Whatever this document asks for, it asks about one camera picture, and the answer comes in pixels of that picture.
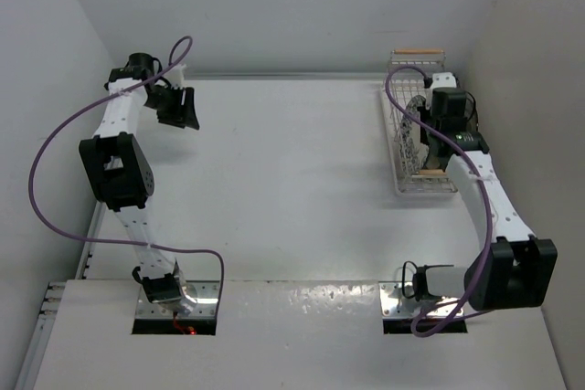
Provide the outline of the brown rim cream plate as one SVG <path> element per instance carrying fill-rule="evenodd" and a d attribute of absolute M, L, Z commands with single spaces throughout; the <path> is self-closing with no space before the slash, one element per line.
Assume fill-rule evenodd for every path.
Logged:
<path fill-rule="evenodd" d="M 426 158 L 424 165 L 421 168 L 422 171 L 430 171 L 430 172 L 442 172 L 442 164 L 441 160 L 433 154 L 429 154 Z"/>

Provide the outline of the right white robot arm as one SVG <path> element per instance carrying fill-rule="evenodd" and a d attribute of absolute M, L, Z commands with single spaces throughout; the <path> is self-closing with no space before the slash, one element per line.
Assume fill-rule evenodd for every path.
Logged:
<path fill-rule="evenodd" d="M 418 267 L 412 278 L 413 299 L 460 298 L 470 290 L 467 301 L 476 311 L 541 306 L 557 248 L 551 240 L 536 237 L 512 206 L 486 141 L 467 127 L 466 92 L 439 87 L 430 96 L 430 108 L 420 116 L 432 128 L 426 143 L 458 189 L 473 220 L 481 253 L 468 268 Z"/>

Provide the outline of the black patterned rim plate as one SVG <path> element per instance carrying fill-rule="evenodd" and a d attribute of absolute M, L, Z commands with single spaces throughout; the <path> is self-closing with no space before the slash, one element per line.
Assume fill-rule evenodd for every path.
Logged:
<path fill-rule="evenodd" d="M 479 117 L 476 109 L 476 104 L 472 103 L 472 110 L 468 118 L 467 127 L 470 132 L 478 132 L 479 131 Z"/>

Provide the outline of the blue floral ceramic plate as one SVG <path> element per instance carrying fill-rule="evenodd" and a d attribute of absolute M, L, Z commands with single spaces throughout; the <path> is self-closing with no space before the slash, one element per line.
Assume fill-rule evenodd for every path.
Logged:
<path fill-rule="evenodd" d="M 421 95 L 412 97 L 405 111 L 419 116 L 419 108 L 425 109 L 426 99 Z M 415 140 L 415 129 L 420 126 L 406 116 L 402 116 L 399 124 L 399 153 L 406 174 L 417 174 L 422 170 L 429 158 L 429 147 Z"/>

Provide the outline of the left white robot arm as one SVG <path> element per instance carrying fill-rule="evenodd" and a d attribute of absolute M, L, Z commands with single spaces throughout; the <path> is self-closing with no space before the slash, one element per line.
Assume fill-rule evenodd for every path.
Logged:
<path fill-rule="evenodd" d="M 135 244 L 134 280 L 149 302 L 187 316 L 197 306 L 196 291 L 185 281 L 176 257 L 157 246 L 154 172 L 136 133 L 144 108 L 154 110 L 165 125 L 194 130 L 200 125 L 194 90 L 155 79 L 161 70 L 160 61 L 145 53 L 133 53 L 124 67 L 113 69 L 106 89 L 115 97 L 93 136 L 80 142 L 79 152 L 95 198 L 116 215 Z"/>

